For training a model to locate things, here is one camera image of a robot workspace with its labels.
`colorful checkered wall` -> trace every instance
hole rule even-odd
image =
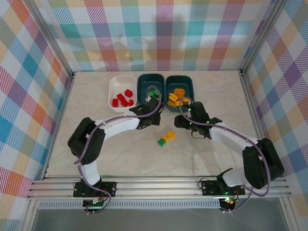
[[[238,69],[273,2],[36,0],[76,71]]]
[[[307,229],[308,0],[288,0],[248,75],[263,131],[282,159]]]
[[[69,78],[21,0],[0,0],[0,231],[17,230]]]

